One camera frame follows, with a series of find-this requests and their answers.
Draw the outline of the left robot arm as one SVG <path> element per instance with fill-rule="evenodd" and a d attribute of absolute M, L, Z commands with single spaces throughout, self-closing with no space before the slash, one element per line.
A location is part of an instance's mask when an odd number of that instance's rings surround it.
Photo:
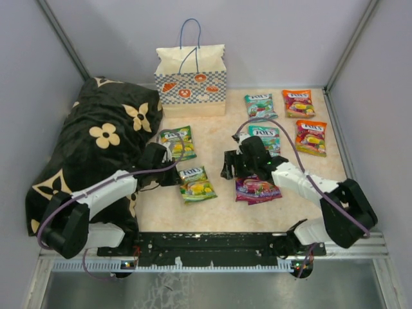
<path fill-rule="evenodd" d="M 80 191 L 58 193 L 49 202 L 39 228 L 40 246 L 71 259 L 84 249 L 112 248 L 125 256 L 134 240 L 114 223 L 93 222 L 93 218 L 116 201 L 129 196 L 151 182 L 161 186 L 179 184 L 178 161 L 171 150 L 151 142 L 138 165 L 131 171 L 117 170 L 106 179 Z"/>

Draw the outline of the green candy bag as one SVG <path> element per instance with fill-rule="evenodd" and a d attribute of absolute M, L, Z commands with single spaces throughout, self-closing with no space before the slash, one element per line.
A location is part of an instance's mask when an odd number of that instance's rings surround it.
<path fill-rule="evenodd" d="M 178 174 L 182 181 L 180 193 L 186 204 L 218 197 L 204 166 L 184 169 Z"/>
<path fill-rule="evenodd" d="M 162 130 L 160 143 L 170 150 L 174 159 L 179 159 L 182 156 L 182 161 L 184 161 L 197 157 L 190 126 Z"/>

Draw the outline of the teal candy bag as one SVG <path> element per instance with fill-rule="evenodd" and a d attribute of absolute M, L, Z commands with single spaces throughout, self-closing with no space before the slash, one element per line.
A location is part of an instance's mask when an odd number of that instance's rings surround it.
<path fill-rule="evenodd" d="M 265 149 L 271 157 L 281 154 L 281 143 L 279 130 L 275 127 L 249 126 L 248 133 L 250 136 L 258 136 L 263 142 Z"/>
<path fill-rule="evenodd" d="M 245 95 L 245 104 L 249 119 L 260 118 L 277 119 L 278 114 L 274 111 L 273 96 L 271 93 L 264 95 Z"/>

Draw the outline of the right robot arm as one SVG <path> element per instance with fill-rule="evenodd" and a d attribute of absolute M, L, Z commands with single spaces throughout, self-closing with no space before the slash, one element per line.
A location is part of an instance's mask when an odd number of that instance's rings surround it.
<path fill-rule="evenodd" d="M 226 151 L 221 177 L 256 175 L 276 187 L 288 189 L 318 206 L 321 217 L 301 220 L 290 228 L 288 249 L 303 254 L 315 243 L 332 241 L 341 248 L 350 248 L 378 223 L 371 204 L 360 185 L 348 178 L 337 182 L 297 167 L 282 156 L 270 156 L 258 136 L 233 135 L 236 150 Z"/>

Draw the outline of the checkered paper bag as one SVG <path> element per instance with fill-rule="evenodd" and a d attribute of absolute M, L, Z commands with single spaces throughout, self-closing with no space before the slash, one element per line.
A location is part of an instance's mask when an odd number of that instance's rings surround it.
<path fill-rule="evenodd" d="M 227 68 L 223 44 L 198 48 L 200 72 L 178 69 L 196 46 L 156 49 L 160 63 L 154 73 L 164 115 L 169 118 L 219 117 L 225 114 Z"/>

